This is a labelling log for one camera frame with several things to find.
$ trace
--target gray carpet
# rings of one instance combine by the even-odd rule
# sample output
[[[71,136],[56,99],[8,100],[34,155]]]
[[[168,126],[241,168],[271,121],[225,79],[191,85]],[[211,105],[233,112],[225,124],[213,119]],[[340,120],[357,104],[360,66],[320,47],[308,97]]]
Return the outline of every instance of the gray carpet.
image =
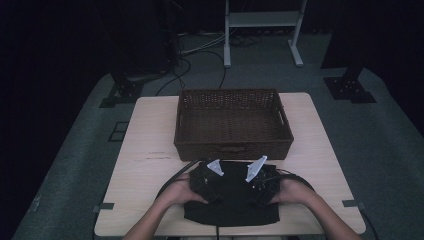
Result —
[[[263,37],[262,42],[232,48],[232,67],[223,88],[276,88],[279,92],[311,95],[356,200],[365,204],[380,239],[423,239],[424,139],[369,70],[359,80],[377,103],[334,101],[323,77],[341,76],[344,69],[320,70],[330,35],[301,35],[298,48],[304,66],[295,67],[286,39]],[[184,49],[211,41],[183,37]],[[209,49],[222,55],[222,45]],[[186,88],[217,88],[223,77],[221,60],[211,53],[185,59],[190,71],[182,77]],[[187,63],[175,71],[184,72]],[[172,74],[145,84],[142,96],[154,96]],[[14,239],[91,239],[93,207],[102,201],[121,143],[109,142],[118,121],[129,121],[134,104],[99,108],[113,81],[100,79],[87,99],[34,206],[23,219]],[[177,95],[178,81],[159,95]],[[367,223],[364,239],[374,239]],[[301,236],[301,239],[325,239]]]

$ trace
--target white metal frame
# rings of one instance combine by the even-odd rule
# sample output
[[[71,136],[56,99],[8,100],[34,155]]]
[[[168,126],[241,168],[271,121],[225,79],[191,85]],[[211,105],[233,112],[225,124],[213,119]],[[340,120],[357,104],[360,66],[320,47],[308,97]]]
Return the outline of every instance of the white metal frame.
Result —
[[[299,11],[286,12],[230,12],[230,0],[225,2],[225,43],[224,66],[231,67],[230,28],[232,27],[280,27],[294,26],[293,39],[288,40],[290,51],[296,66],[303,66],[302,58],[297,50],[300,27],[302,26],[307,0],[302,0]]]

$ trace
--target light wooden tabletop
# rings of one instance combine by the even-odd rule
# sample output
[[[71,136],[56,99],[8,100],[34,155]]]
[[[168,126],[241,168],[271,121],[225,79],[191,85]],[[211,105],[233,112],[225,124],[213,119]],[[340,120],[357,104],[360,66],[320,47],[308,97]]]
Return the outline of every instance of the light wooden tabletop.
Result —
[[[307,93],[280,93],[294,142],[285,160],[267,161],[305,178],[333,210],[357,233],[365,223],[357,207],[344,207],[352,193],[336,155]],[[187,162],[173,144],[178,97],[142,97],[134,108],[104,203],[95,226],[98,236],[123,236],[154,201],[162,185]],[[280,205],[280,221],[254,227],[220,228],[226,236],[269,236],[323,233],[319,223],[301,205]],[[171,207],[157,236],[215,236],[214,226],[184,219],[182,206]]]

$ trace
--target woven basket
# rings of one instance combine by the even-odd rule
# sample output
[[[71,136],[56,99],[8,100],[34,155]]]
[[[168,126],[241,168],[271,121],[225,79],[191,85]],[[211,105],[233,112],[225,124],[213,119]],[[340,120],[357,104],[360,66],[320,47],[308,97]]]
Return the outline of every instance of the woven basket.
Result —
[[[181,91],[174,144],[182,161],[283,160],[292,142],[275,89]]]

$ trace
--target dark background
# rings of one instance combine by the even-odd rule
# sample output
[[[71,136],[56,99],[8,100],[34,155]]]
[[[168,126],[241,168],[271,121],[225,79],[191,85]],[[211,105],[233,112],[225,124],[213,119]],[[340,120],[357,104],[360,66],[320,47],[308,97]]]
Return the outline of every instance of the dark background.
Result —
[[[112,69],[169,67],[158,2],[0,1],[1,239],[13,235],[97,81]],[[175,12],[178,31],[223,30],[223,0],[176,2],[183,8]],[[231,0],[231,7],[244,3]],[[298,6],[266,0],[251,10]],[[314,0],[302,31],[334,30],[323,68],[359,56],[424,133],[422,10],[418,1]]]

